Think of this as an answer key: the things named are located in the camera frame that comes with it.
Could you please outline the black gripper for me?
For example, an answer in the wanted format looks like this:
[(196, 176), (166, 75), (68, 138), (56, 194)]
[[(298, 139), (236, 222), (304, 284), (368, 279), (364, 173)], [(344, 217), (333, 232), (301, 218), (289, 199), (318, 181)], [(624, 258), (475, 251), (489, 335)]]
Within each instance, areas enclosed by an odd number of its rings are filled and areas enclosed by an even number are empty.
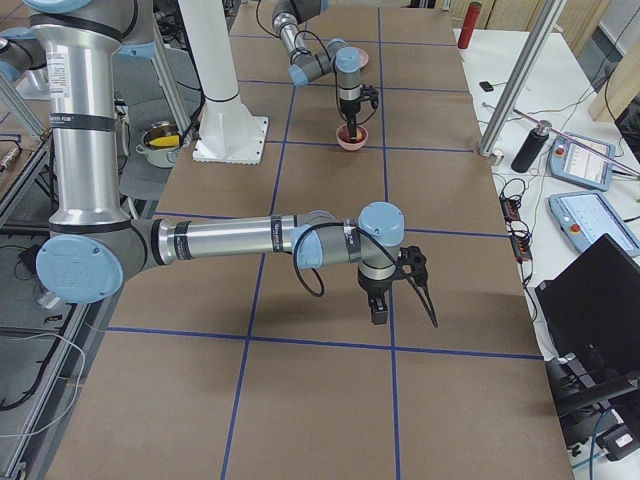
[(340, 111), (343, 116), (347, 118), (346, 126), (350, 140), (358, 139), (358, 126), (356, 117), (359, 114), (360, 110), (361, 105), (359, 100), (340, 99)]
[(389, 308), (387, 306), (385, 295), (394, 282), (392, 277), (377, 280), (372, 279), (359, 273), (357, 275), (359, 286), (368, 295), (368, 305), (371, 313), (371, 321), (373, 324), (386, 324), (389, 317)]

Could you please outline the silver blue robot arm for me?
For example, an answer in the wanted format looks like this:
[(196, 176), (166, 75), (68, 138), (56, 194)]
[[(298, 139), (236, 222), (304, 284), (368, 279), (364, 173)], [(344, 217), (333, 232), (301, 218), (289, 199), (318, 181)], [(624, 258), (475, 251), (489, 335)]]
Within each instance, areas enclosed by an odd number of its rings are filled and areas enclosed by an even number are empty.
[(28, 38), (42, 56), (57, 204), (35, 258), (45, 290), (75, 304), (118, 293), (143, 271), (233, 255), (289, 254), (293, 272), (353, 264), (374, 324), (401, 274), (404, 217), (373, 202), (340, 219), (322, 208), (243, 212), (246, 174), (274, 149), (269, 121), (243, 103), (227, 22), (218, 1), (178, 5), (190, 44), (187, 66), (204, 97), (198, 138), (179, 153), (157, 208), (136, 219), (120, 189), (114, 64), (156, 51), (149, 1), (30, 1)]
[(328, 1), (278, 1), (272, 11), (274, 34), (289, 56), (288, 72), (295, 86), (305, 86), (328, 74), (335, 77), (338, 108), (349, 141), (359, 141), (357, 115), (364, 101), (361, 55), (340, 38), (323, 43), (304, 25), (328, 8)]

